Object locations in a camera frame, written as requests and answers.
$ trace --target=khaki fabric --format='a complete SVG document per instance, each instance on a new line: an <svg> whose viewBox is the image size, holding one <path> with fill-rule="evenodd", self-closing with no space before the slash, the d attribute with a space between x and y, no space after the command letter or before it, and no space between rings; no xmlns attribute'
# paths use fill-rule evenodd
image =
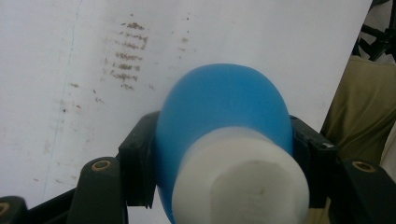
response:
<svg viewBox="0 0 396 224"><path fill-rule="evenodd" d="M342 159L379 164L396 119L396 65L351 57L323 124Z"/></svg>

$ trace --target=blurry object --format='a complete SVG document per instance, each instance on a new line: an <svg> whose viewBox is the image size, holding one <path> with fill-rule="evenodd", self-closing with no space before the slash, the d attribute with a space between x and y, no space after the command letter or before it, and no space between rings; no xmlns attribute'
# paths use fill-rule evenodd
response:
<svg viewBox="0 0 396 224"><path fill-rule="evenodd" d="M396 183L396 122L385 143L380 165Z"/></svg>

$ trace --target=black metal frame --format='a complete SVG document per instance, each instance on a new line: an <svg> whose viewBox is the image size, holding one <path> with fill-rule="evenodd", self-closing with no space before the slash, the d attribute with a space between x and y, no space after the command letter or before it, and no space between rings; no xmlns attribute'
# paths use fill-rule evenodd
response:
<svg viewBox="0 0 396 224"><path fill-rule="evenodd" d="M396 0L392 0L392 10L390 12L389 28L384 32L363 24L361 31L367 35L375 37L372 44L367 43L362 38L358 38L355 47L352 50L353 55L361 56L359 47L365 51L369 56L370 61L376 61L381 55L391 54L396 61ZM370 9L376 5L388 2L388 0L373 1Z"/></svg>
<svg viewBox="0 0 396 224"><path fill-rule="evenodd" d="M156 186L152 156L159 112L147 114L119 147L116 158L88 162L78 186L28 210L20 197L0 198L2 223L128 223L128 206L151 207ZM379 166L337 158L337 147L291 116L293 158L308 181L310 207L332 199L329 217L339 223L396 223L396 184Z"/></svg>

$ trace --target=blue squeeze bulb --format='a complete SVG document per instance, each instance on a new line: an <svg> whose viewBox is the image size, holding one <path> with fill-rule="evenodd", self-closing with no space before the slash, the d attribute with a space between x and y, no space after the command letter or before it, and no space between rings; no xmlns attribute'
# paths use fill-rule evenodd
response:
<svg viewBox="0 0 396 224"><path fill-rule="evenodd" d="M225 127L261 133L292 155L289 113L268 78L236 64L210 64L190 71L169 93L155 134L157 183L171 222L175 222L172 195L184 155L199 138Z"/></svg>

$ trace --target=ink mark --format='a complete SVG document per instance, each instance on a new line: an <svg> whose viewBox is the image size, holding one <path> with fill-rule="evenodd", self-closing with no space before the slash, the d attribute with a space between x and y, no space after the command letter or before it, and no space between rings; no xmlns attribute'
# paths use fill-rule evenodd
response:
<svg viewBox="0 0 396 224"><path fill-rule="evenodd" d="M129 23L128 28L132 28L132 29L136 29L136 30L144 30L145 28L139 24L137 24L136 22L133 23Z"/></svg>
<svg viewBox="0 0 396 224"><path fill-rule="evenodd" d="M125 64L125 63L119 64L119 69L122 69L122 70L131 70L132 68L133 67L129 64Z"/></svg>
<svg viewBox="0 0 396 224"><path fill-rule="evenodd" d="M125 90L131 90L131 91L134 90L134 87L127 84L122 84L121 87L124 88Z"/></svg>
<svg viewBox="0 0 396 224"><path fill-rule="evenodd" d="M116 57L124 59L126 61L128 61L128 60L131 60L131 61L135 61L135 60L142 61L141 57L134 56L134 55L128 55L128 54L125 54L125 53L119 53L119 52L116 53Z"/></svg>
<svg viewBox="0 0 396 224"><path fill-rule="evenodd" d="M105 103L105 102L103 102L103 100L100 99L99 97L95 97L95 101L96 101L96 103L102 103L102 104Z"/></svg>
<svg viewBox="0 0 396 224"><path fill-rule="evenodd" d="M112 75L112 76L115 77L115 78L122 79L122 82L125 82L125 79L131 79L132 78L132 76L129 76L129 75L125 74L125 73L116 74L116 75Z"/></svg>

